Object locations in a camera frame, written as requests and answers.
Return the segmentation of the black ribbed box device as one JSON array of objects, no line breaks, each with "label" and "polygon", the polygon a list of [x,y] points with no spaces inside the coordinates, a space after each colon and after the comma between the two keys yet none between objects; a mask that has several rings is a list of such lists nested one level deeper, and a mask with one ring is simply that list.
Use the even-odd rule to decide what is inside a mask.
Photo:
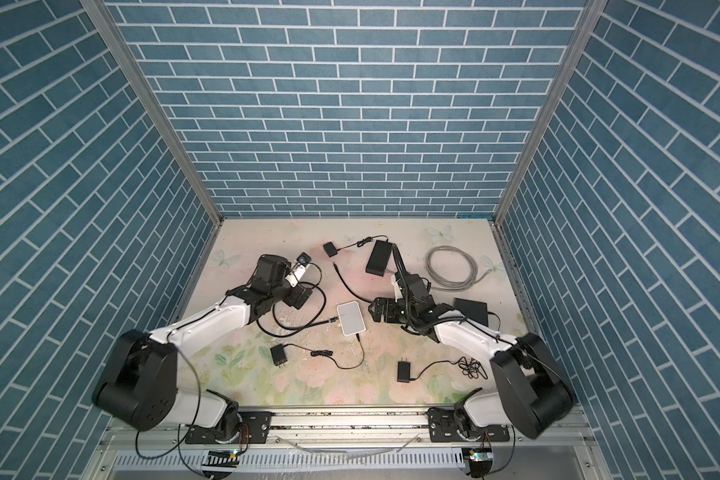
[{"label": "black ribbed box device", "polygon": [[392,244],[389,241],[375,240],[373,249],[365,267],[365,272],[378,277],[383,277],[386,274],[391,255]]}]

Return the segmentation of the dark grey network switch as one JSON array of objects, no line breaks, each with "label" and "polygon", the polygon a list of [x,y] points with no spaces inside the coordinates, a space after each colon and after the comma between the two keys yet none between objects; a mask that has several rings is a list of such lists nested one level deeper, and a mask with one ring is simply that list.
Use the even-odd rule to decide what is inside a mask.
[{"label": "dark grey network switch", "polygon": [[488,306],[485,302],[455,298],[453,306],[469,319],[486,327],[489,326]]}]

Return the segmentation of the white small router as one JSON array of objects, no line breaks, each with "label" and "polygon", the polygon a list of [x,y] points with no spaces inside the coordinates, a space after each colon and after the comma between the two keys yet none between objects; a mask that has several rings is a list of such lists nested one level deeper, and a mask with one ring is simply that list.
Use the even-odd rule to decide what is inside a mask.
[{"label": "white small router", "polygon": [[357,301],[338,305],[337,316],[344,336],[349,337],[366,331],[363,312]]}]

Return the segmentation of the black power adapter with plug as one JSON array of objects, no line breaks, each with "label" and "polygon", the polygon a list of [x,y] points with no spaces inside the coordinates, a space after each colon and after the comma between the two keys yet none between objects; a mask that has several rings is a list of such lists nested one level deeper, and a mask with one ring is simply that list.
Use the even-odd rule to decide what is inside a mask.
[{"label": "black power adapter with plug", "polygon": [[412,363],[410,361],[400,360],[397,363],[396,381],[401,384],[418,381],[426,374],[430,373],[433,369],[437,369],[440,366],[442,366],[443,368],[458,368],[463,376],[471,380],[488,379],[486,369],[478,360],[471,357],[461,356],[456,360],[442,359],[430,362],[428,365],[417,371],[413,370]]}]

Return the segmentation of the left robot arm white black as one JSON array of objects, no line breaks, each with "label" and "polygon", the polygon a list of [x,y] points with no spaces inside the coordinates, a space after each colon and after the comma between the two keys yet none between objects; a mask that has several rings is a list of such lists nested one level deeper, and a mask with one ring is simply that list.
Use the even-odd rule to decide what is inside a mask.
[{"label": "left robot arm white black", "polygon": [[239,404],[204,389],[190,357],[281,301],[299,308],[313,288],[310,282],[251,282],[166,327],[123,333],[93,389],[92,403],[139,432],[184,425],[207,431],[215,443],[236,441],[242,423]]}]

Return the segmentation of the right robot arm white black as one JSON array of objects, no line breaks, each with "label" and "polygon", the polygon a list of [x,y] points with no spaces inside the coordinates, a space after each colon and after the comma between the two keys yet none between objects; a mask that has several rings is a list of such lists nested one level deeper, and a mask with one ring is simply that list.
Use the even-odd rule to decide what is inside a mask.
[{"label": "right robot arm white black", "polygon": [[474,438],[486,427],[511,425],[530,439],[568,415],[576,396],[541,337],[502,334],[447,303],[437,303],[417,274],[394,276],[395,296],[369,306],[376,322],[399,324],[458,349],[491,370],[495,391],[470,392],[453,407],[458,431]]}]

